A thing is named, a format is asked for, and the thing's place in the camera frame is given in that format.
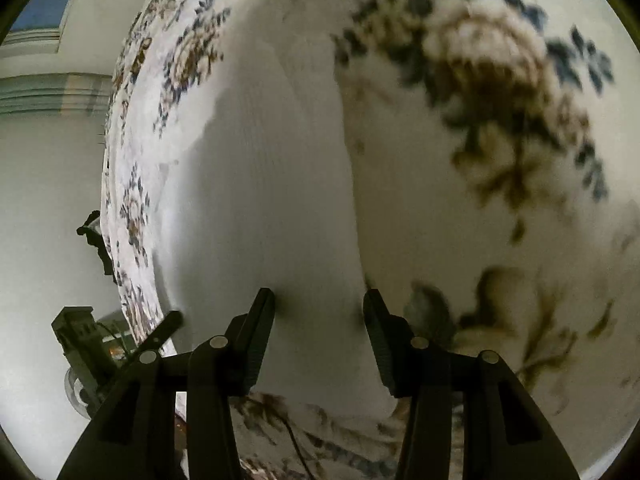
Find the white knitted garment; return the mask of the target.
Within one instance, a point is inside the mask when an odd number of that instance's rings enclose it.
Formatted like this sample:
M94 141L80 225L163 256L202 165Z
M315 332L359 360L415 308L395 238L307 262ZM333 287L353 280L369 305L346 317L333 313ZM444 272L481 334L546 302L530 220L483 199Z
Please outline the white knitted garment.
M220 334L263 287L276 319L262 392L336 416L385 417L362 318L352 166L328 14L314 0L233 0L224 62L186 101L154 262L186 315L181 348Z

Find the black cloth on rack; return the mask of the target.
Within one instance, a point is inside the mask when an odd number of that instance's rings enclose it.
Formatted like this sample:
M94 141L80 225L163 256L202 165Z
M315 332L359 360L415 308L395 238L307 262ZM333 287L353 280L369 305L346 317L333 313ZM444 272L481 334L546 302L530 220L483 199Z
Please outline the black cloth on rack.
M104 238L100 228L100 212L91 211L85 222L76 229L78 236L83 236L89 246L96 248L96 253L103 266L103 274L109 276L113 283L116 283L113 263L107 252Z

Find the floral bed sheet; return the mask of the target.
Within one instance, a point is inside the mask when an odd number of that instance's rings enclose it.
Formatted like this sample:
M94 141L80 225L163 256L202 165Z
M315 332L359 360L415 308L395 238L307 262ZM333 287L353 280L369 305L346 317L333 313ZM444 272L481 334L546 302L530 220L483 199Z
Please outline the floral bed sheet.
M364 292L449 351L500 354L579 477L601 477L639 419L639 52L624 25L606 0L314 1ZM137 339L181 311L163 297L156 215L232 6L144 0L115 63L101 226ZM169 352L192 349L185 328ZM392 478L409 415L393 400L385 417L336 416L257 383L231 409L243 469Z

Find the green striped right curtain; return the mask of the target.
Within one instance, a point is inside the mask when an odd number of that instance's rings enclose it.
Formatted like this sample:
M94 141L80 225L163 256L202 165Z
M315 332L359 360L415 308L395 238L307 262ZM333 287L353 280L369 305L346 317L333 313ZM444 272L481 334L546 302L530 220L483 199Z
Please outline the green striped right curtain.
M1 115L104 114L111 78L97 74L40 74L3 78Z

